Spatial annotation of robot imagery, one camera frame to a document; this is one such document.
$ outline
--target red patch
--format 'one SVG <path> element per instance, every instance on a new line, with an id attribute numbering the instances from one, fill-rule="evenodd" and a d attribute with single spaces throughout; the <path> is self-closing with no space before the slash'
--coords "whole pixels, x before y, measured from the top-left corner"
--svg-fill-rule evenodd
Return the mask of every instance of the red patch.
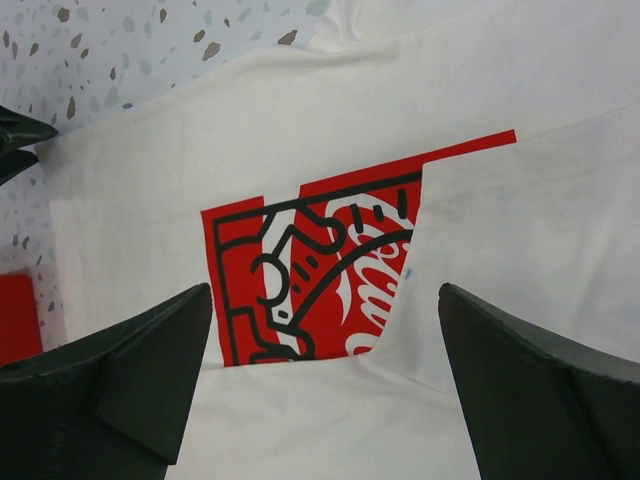
<path id="1" fill-rule="evenodd" d="M 382 333 L 422 166 L 516 142 L 508 131 L 202 212 L 225 366 L 343 357 Z"/>

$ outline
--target brown speckle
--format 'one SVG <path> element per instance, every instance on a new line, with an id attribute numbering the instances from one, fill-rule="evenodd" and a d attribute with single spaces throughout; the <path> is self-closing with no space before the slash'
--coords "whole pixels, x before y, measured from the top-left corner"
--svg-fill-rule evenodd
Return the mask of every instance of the brown speckle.
<path id="1" fill-rule="evenodd" d="M 78 48 L 78 45 L 80 45 L 80 40 L 82 40 L 81 33 L 71 39 L 71 48 Z"/>
<path id="2" fill-rule="evenodd" d="M 204 30 L 200 30 L 198 33 L 196 33 L 193 36 L 193 43 L 198 43 L 200 40 L 202 40 L 204 38 Z"/>
<path id="3" fill-rule="evenodd" d="M 212 57 L 215 57 L 220 51 L 220 44 L 216 42 L 211 42 L 207 49 L 204 51 L 204 55 L 202 56 L 202 61 L 206 62 Z"/>
<path id="4" fill-rule="evenodd" d="M 60 20 L 62 23 L 69 20 L 69 10 L 64 7 L 58 10 L 58 20 Z"/>
<path id="5" fill-rule="evenodd" d="M 71 97 L 69 99 L 69 106 L 67 107 L 67 119 L 71 120 L 76 114 L 76 99 Z"/>
<path id="6" fill-rule="evenodd" d="M 278 40 L 278 45 L 291 45 L 293 41 L 296 39 L 297 34 L 298 34 L 297 30 L 291 30 L 286 35 L 283 35 L 280 40 Z"/>

